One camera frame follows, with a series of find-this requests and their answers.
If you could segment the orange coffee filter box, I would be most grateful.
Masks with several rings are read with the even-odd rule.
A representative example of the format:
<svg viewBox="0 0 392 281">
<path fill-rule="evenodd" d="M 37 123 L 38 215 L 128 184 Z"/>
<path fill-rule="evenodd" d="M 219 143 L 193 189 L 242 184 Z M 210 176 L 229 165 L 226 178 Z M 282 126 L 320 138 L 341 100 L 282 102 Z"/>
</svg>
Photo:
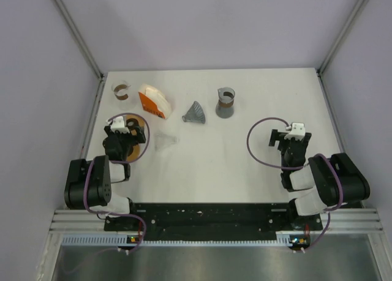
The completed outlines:
<svg viewBox="0 0 392 281">
<path fill-rule="evenodd" d="M 172 113 L 172 106 L 166 96 L 154 86 L 142 84 L 139 91 L 142 108 L 162 119 L 168 119 Z"/>
</svg>

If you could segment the grey glass carafe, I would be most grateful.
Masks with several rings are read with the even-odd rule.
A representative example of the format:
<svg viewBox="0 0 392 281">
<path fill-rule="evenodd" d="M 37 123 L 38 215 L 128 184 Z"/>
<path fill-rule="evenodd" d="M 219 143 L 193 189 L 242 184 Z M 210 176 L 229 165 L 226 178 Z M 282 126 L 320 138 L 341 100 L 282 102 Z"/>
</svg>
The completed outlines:
<svg viewBox="0 0 392 281">
<path fill-rule="evenodd" d="M 217 93 L 216 114 L 222 119 L 230 118 L 234 114 L 235 91 L 232 88 L 224 87 L 219 88 Z"/>
</svg>

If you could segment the grey glass dripper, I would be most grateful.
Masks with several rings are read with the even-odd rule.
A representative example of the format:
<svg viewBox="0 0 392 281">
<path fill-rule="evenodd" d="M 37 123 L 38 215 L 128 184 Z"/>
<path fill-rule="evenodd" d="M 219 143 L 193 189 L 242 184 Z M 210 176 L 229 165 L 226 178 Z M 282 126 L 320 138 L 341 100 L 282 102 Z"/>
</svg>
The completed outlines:
<svg viewBox="0 0 392 281">
<path fill-rule="evenodd" d="M 187 113 L 182 116 L 182 120 L 183 122 L 205 124 L 206 117 L 202 106 L 197 101 L 194 101 Z"/>
</svg>

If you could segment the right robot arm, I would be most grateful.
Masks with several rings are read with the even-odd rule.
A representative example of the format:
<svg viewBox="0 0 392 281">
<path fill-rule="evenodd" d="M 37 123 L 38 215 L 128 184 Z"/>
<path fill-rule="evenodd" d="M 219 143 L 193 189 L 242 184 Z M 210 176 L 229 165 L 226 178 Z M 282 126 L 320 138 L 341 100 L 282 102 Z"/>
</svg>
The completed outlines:
<svg viewBox="0 0 392 281">
<path fill-rule="evenodd" d="M 303 191 L 304 195 L 291 199 L 286 213 L 290 228 L 298 230 L 310 216 L 338 205 L 354 204 L 369 198 L 367 179 L 344 152 L 323 159 L 320 155 L 305 158 L 311 134 L 300 140 L 287 138 L 276 129 L 271 131 L 269 145 L 278 144 L 281 153 L 281 183 L 289 192 Z"/>
</svg>

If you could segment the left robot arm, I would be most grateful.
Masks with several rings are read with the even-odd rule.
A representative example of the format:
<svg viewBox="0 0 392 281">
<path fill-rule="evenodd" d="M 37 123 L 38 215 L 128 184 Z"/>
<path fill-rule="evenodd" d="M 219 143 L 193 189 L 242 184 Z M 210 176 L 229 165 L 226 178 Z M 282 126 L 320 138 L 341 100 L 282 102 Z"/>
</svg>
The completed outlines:
<svg viewBox="0 0 392 281">
<path fill-rule="evenodd" d="M 144 124 L 135 118 L 124 127 L 113 124 L 104 127 L 102 142 L 105 154 L 93 160 L 77 159 L 70 162 L 64 190 L 64 201 L 69 209 L 90 209 L 118 216 L 118 223 L 126 230 L 138 225 L 139 216 L 131 210 L 131 200 L 112 191 L 112 185 L 128 181 L 130 164 L 140 155 L 140 145 L 146 143 Z"/>
</svg>

